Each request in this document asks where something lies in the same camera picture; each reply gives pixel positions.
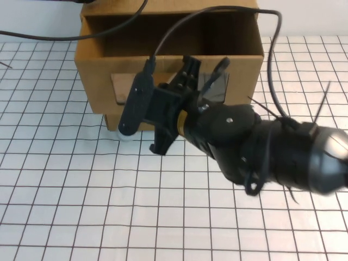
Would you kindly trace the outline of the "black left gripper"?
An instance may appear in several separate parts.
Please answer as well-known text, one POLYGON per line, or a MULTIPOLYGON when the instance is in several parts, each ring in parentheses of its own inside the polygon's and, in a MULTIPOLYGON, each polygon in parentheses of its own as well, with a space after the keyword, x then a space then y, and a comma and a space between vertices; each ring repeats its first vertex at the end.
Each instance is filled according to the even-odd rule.
POLYGON ((144 121, 155 126, 154 143, 150 151, 164 156, 179 135, 179 113, 188 101, 198 94, 198 76, 201 61, 183 57, 183 67, 168 83, 155 87, 144 121))

